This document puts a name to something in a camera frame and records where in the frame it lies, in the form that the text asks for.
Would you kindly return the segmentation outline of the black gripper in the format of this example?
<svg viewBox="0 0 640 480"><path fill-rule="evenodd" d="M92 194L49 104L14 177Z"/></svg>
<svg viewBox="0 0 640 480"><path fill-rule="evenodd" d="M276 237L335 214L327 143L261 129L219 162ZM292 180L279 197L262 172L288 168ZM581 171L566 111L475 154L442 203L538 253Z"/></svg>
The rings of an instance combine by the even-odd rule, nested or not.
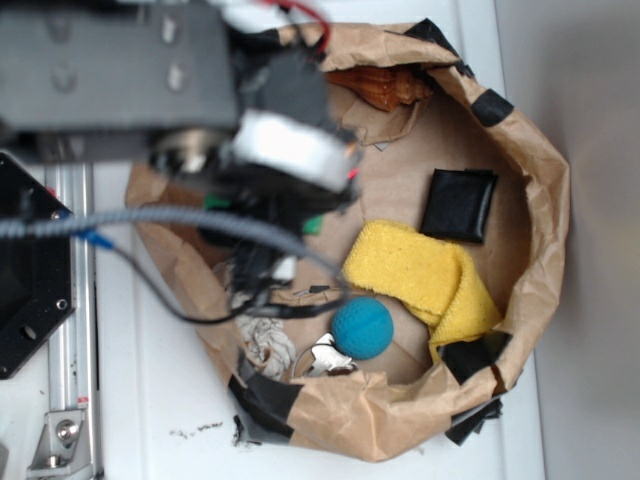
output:
<svg viewBox="0 0 640 480"><path fill-rule="evenodd" d="M297 262L308 259L335 280L336 306L347 295L345 281L335 262L305 244L310 225L332 212L344 212L357 199L358 169L349 167L338 179L336 191L267 167L236 169L224 183L205 197L203 210L221 215L233 225L198 227L209 244L231 253L232 298L241 306L272 306L272 293L288 288Z"/></svg>

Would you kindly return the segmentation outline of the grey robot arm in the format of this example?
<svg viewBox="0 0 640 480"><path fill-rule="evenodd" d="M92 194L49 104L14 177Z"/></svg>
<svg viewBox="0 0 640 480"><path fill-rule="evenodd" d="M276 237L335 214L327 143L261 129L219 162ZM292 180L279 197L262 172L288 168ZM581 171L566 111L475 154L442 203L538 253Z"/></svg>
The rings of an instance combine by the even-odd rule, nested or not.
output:
<svg viewBox="0 0 640 480"><path fill-rule="evenodd" d="M233 251L251 315L308 255L305 223L357 194L360 152L329 106L329 35L245 33L206 1L5 1L1 144L42 164L136 160L219 205L188 214Z"/></svg>

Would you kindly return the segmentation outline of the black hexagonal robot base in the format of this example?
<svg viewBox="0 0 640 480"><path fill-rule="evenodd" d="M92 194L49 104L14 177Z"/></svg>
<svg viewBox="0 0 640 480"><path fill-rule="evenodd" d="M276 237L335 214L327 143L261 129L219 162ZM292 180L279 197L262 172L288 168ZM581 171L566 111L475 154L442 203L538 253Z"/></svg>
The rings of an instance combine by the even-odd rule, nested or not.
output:
<svg viewBox="0 0 640 480"><path fill-rule="evenodd" d="M71 211L1 154L1 219L58 220ZM12 378L73 312L67 238L1 240L1 378Z"/></svg>

